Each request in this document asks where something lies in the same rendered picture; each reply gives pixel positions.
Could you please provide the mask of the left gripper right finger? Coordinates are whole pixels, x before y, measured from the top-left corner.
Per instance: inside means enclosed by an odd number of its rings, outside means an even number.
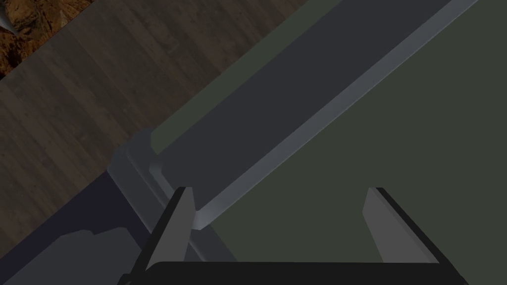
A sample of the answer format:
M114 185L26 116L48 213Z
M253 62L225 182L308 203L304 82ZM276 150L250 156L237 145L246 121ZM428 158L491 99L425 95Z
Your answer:
M385 263L450 261L384 188L369 188L362 215Z

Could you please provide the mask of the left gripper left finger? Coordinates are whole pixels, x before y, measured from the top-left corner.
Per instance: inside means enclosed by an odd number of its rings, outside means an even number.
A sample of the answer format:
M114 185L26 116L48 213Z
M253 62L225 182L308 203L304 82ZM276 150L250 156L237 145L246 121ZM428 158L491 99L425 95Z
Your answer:
M195 214L193 189L177 188L136 260L134 272L143 273L161 262L182 262Z

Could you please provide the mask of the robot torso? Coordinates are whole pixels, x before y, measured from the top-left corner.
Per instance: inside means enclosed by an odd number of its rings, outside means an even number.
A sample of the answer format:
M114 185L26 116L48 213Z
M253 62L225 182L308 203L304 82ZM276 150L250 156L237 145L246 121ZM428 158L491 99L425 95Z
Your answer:
M141 249L126 228L59 237L3 285L117 285Z

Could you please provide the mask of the brown mottled rug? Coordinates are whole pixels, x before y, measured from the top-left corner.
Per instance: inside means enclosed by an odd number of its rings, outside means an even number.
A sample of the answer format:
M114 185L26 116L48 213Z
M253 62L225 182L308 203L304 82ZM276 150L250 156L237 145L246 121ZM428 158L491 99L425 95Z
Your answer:
M95 0L0 0L0 80Z

